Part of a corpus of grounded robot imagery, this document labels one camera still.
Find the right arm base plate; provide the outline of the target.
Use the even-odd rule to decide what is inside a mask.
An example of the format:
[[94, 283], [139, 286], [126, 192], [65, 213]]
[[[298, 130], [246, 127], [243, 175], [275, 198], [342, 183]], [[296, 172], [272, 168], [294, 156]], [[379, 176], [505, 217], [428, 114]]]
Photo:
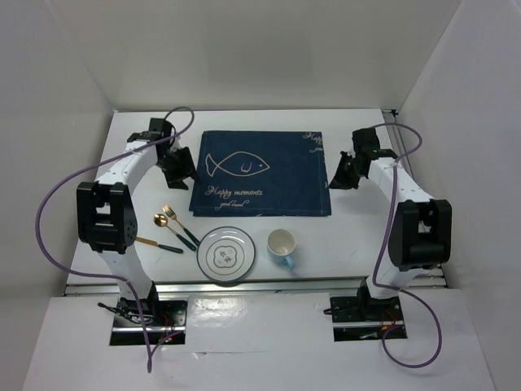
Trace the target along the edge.
[[353, 289], [333, 291], [323, 314], [331, 319], [334, 342], [407, 339], [399, 297], [376, 301]]

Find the gold spoon green handle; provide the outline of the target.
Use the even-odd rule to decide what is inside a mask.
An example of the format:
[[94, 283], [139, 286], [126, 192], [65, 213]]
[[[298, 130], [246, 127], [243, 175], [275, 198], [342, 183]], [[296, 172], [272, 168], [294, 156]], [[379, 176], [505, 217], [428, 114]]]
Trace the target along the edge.
[[163, 215], [162, 213], [157, 213], [154, 217], [153, 217], [153, 221], [154, 223], [159, 226], [159, 227], [165, 227], [167, 228], [174, 236], [176, 236], [188, 249], [190, 249], [191, 251], [195, 251], [196, 250], [196, 247], [195, 245], [190, 242], [188, 239], [186, 239], [183, 235], [179, 234], [178, 232], [176, 232], [170, 225], [169, 225], [169, 220], [168, 218]]

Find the white plate green rim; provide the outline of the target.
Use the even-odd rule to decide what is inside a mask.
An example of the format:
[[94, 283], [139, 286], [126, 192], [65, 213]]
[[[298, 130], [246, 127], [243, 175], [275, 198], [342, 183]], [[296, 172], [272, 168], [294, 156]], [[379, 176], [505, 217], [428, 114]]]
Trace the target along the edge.
[[201, 272], [217, 283], [235, 283], [247, 276], [255, 265], [256, 246], [244, 230], [221, 226], [209, 231], [200, 241], [196, 261]]

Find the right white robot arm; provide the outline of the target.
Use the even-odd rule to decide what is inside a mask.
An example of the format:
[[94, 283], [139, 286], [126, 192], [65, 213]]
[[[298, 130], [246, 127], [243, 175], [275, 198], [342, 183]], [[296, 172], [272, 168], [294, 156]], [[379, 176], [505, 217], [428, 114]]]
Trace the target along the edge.
[[365, 178], [390, 203], [383, 244], [371, 276], [357, 289], [355, 309], [374, 319], [398, 292], [427, 270], [446, 263], [452, 243], [452, 206], [424, 191], [401, 164], [405, 158], [381, 148], [376, 129], [352, 132], [330, 189], [351, 190]]

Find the white and blue mug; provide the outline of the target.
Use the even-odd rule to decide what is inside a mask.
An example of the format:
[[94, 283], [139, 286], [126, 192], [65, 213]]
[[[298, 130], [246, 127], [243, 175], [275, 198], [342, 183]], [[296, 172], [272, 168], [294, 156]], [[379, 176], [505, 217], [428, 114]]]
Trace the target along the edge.
[[267, 249], [271, 261], [288, 270], [293, 270], [292, 254], [296, 248], [296, 240], [290, 231], [277, 229], [267, 239]]

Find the dark blue fish placemat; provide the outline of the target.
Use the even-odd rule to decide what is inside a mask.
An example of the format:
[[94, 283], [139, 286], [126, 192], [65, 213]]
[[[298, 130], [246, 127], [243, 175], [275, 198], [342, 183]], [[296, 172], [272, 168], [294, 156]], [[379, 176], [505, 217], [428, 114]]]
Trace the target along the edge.
[[203, 132], [189, 210], [196, 217], [326, 217], [320, 132]]

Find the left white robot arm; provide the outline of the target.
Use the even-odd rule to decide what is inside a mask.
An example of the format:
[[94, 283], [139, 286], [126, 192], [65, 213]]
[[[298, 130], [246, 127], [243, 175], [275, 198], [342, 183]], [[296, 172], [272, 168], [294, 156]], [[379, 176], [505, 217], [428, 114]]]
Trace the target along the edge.
[[148, 130], [127, 139], [125, 157], [93, 182], [77, 187], [77, 226], [86, 243], [117, 277], [120, 306], [143, 325], [160, 317], [155, 283], [147, 276], [134, 242], [138, 219], [132, 194], [154, 166], [165, 177], [170, 189], [186, 190], [187, 178], [198, 179], [190, 149], [172, 139], [175, 127], [162, 118], [152, 118]]

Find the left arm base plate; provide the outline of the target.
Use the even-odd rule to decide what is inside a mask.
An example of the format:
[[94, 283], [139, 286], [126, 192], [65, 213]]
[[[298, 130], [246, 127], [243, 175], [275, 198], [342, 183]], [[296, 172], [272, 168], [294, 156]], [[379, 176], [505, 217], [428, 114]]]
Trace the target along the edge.
[[[120, 305], [99, 302], [98, 307], [113, 314], [110, 346], [145, 345], [138, 314], [125, 313]], [[161, 301], [156, 315], [144, 315], [152, 346], [161, 340], [164, 345], [185, 344], [187, 307], [187, 300]]]

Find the gold knife green handle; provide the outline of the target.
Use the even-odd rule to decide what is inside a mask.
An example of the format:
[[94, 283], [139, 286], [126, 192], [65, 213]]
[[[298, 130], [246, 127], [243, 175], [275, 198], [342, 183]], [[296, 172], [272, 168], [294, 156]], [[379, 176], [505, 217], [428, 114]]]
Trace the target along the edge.
[[160, 249], [163, 249], [163, 250], [171, 252], [171, 253], [178, 253], [178, 254], [184, 253], [184, 250], [182, 248], [176, 248], [176, 247], [168, 246], [165, 244], [159, 244], [156, 241], [151, 240], [151, 239], [145, 239], [143, 237], [137, 236], [135, 240], [138, 241], [139, 243], [147, 244], [147, 245], [150, 245], [150, 246], [153, 246], [156, 248], [160, 248]]

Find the gold fork green handle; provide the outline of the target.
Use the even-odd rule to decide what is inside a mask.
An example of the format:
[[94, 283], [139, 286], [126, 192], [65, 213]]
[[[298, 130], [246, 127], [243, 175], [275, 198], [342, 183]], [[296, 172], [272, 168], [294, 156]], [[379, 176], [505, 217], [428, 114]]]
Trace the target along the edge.
[[188, 229], [186, 228], [177, 218], [177, 215], [176, 213], [173, 211], [173, 209], [169, 206], [169, 205], [164, 205], [162, 207], [162, 210], [164, 211], [164, 213], [167, 215], [167, 217], [169, 217], [171, 220], [175, 221], [181, 228], [182, 230], [188, 235], [188, 237], [190, 238], [190, 240], [194, 243], [194, 245], [196, 247], [199, 247], [200, 245], [200, 241], [195, 237], [195, 235]]

